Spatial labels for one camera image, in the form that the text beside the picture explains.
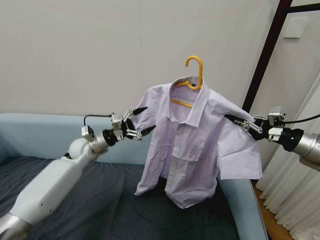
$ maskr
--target lavender shirt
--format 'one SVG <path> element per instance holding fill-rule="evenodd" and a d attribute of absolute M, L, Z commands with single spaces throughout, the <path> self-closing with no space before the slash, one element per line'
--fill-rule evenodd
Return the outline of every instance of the lavender shirt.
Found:
<path fill-rule="evenodd" d="M 256 141 L 224 115 L 251 122 L 253 117 L 204 81 L 200 90 L 174 86 L 185 80 L 196 84 L 198 77 L 149 88 L 138 105 L 148 108 L 132 119 L 138 130 L 156 125 L 135 195 L 153 189 L 161 176 L 167 179 L 167 196 L 182 209 L 211 198 L 219 173 L 221 179 L 262 177 Z M 171 98 L 193 107 L 171 102 Z"/>

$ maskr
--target clothes hanger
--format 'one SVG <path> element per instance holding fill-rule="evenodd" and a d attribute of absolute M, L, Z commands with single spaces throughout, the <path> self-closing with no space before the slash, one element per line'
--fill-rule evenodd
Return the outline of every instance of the clothes hanger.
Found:
<path fill-rule="evenodd" d="M 183 82 L 178 82 L 175 84 L 175 86 L 187 86 L 188 88 L 192 89 L 192 90 L 198 90 L 202 87 L 202 83 L 203 83 L 203 79 L 202 79 L 202 69 L 203 69 L 203 64 L 202 64 L 202 60 L 198 57 L 198 56 L 195 56 L 195 55 L 191 55 L 189 56 L 186 60 L 185 60 L 185 66 L 188 67 L 189 65 L 189 61 L 191 59 L 194 59 L 198 62 L 199 64 L 199 80 L 198 80 L 198 85 L 197 86 L 192 86 L 190 84 L 190 82 L 188 80 L 186 81 L 183 81 Z M 192 108 L 192 105 L 191 104 L 188 104 L 188 103 L 184 103 L 182 101 L 178 101 L 178 100 L 175 100 L 175 99 L 172 99 L 171 98 L 171 102 L 173 103 L 176 103 L 176 104 L 180 104 L 180 105 L 183 105 L 185 107 L 188 107 L 188 108 Z"/>

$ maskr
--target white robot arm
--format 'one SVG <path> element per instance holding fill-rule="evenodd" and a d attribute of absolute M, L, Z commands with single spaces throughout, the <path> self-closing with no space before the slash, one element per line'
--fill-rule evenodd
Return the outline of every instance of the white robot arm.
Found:
<path fill-rule="evenodd" d="M 86 125 L 81 129 L 83 138 L 74 140 L 69 151 L 60 159 L 48 164 L 17 196 L 12 209 L 0 218 L 0 240 L 23 239 L 33 225 L 50 215 L 82 175 L 89 161 L 107 152 L 119 140 L 141 140 L 156 126 L 141 132 L 136 131 L 131 121 L 132 115 L 144 111 L 146 107 L 129 110 L 123 117 L 114 113 L 111 117 L 112 129 L 95 135 Z"/>

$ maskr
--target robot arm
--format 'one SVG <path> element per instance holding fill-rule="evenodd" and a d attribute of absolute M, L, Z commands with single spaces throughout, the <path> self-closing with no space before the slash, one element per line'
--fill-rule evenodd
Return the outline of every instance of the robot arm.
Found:
<path fill-rule="evenodd" d="M 320 137 L 317 133 L 305 133 L 302 129 L 290 129 L 285 124 L 300 123 L 320 115 L 299 121 L 284 121 L 282 107 L 275 106 L 267 117 L 254 116 L 254 123 L 232 115 L 225 115 L 233 123 L 243 127 L 255 140 L 267 139 L 283 146 L 284 150 L 300 156 L 299 161 L 320 172 Z"/>
<path fill-rule="evenodd" d="M 125 137 L 141 140 L 156 126 L 136 131 L 131 116 L 138 115 L 146 107 L 129 110 L 123 117 L 111 114 L 112 129 L 95 135 L 85 124 L 82 137 L 74 140 L 69 151 L 60 159 L 48 164 L 17 196 L 12 209 L 0 218 L 0 240 L 23 239 L 33 225 L 50 215 L 65 199 L 82 175 L 89 161 L 107 152 Z"/>

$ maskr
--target black cable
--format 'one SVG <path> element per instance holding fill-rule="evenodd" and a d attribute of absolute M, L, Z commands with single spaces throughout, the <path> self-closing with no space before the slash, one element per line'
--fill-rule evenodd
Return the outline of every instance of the black cable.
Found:
<path fill-rule="evenodd" d="M 316 119 L 316 118 L 319 118 L 319 117 L 320 117 L 320 114 L 312 116 L 312 117 L 308 117 L 308 118 L 305 118 L 305 119 L 296 120 L 296 121 L 283 121 L 282 124 L 297 124 L 297 123 L 310 121 L 312 119 Z"/>
<path fill-rule="evenodd" d="M 83 124 L 86 125 L 86 118 L 87 117 L 103 117 L 103 118 L 111 118 L 111 114 L 109 115 L 96 115 L 96 114 L 88 114 L 88 115 L 85 115 L 84 118 L 83 118 Z"/>

